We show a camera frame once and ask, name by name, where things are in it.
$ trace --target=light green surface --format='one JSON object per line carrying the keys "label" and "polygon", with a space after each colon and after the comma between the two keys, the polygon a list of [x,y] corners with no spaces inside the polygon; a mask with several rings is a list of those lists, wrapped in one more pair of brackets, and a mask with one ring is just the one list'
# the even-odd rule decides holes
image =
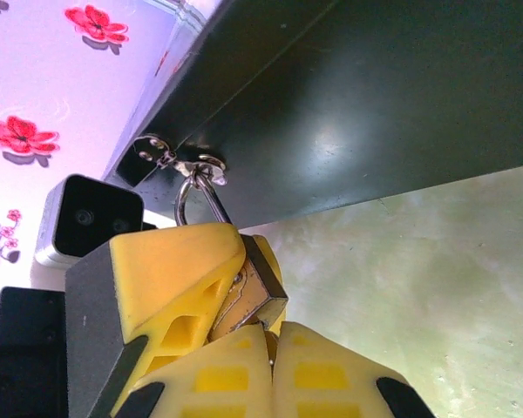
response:
{"label": "light green surface", "polygon": [[395,368],[438,417],[523,417],[523,168],[249,231],[290,320]]}

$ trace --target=camera lens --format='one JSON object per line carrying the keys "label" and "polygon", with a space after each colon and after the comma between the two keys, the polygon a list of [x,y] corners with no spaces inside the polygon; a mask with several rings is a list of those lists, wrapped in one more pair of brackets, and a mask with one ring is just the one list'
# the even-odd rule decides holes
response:
{"label": "camera lens", "polygon": [[115,219],[112,222],[112,229],[115,233],[127,233],[130,230],[130,223],[127,220]]}
{"label": "camera lens", "polygon": [[76,211],[76,221],[83,226],[89,226],[93,223],[93,220],[95,217],[93,216],[93,212],[86,211],[85,209],[79,209]]}

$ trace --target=yellow plastic part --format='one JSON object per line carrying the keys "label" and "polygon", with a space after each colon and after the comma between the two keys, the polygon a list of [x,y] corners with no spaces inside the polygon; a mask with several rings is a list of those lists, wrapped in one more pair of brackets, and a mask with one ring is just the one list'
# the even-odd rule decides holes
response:
{"label": "yellow plastic part", "polygon": [[156,370],[132,390],[165,383],[150,418],[271,418],[263,327],[248,325]]}
{"label": "yellow plastic part", "polygon": [[[258,247],[260,247],[261,253],[265,257],[265,260],[268,261],[271,270],[273,270],[273,274],[279,280],[279,283],[281,283],[282,286],[281,268],[279,267],[277,257],[275,256],[275,253],[273,252],[273,249],[271,248],[271,245],[269,244],[268,240],[262,235],[252,235],[252,237],[254,238],[254,241],[258,245]],[[279,333],[281,332],[281,324],[286,319],[286,317],[287,308],[282,310],[281,315],[279,315],[279,318],[277,318],[275,323],[269,328],[269,331],[279,336]]]}
{"label": "yellow plastic part", "polygon": [[397,372],[311,329],[283,322],[273,369],[274,418],[391,418],[376,387]]}
{"label": "yellow plastic part", "polygon": [[140,377],[203,345],[246,252],[224,223],[122,234],[110,248],[124,342],[149,337],[115,415]]}

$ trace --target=metal plate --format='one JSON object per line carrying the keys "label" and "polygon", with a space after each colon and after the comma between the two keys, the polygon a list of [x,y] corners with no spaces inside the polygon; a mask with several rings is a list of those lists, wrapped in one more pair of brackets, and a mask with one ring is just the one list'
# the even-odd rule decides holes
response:
{"label": "metal plate", "polygon": [[[523,1],[279,3],[227,3],[143,124],[224,157],[236,225],[523,165]],[[135,190],[172,216],[180,182]]]}

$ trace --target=metal hook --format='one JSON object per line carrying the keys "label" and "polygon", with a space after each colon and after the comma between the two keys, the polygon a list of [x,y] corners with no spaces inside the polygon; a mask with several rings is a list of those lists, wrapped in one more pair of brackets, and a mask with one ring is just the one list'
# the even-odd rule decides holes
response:
{"label": "metal hook", "polygon": [[192,174],[184,180],[176,194],[176,199],[174,201],[174,219],[176,220],[177,226],[187,225],[186,200],[188,193],[190,192],[190,187],[192,186],[203,192],[211,211],[219,222],[232,224],[227,211],[223,207],[219,200],[219,196],[217,196],[217,193],[211,184],[211,181],[209,181],[205,174],[199,170],[194,170]]}

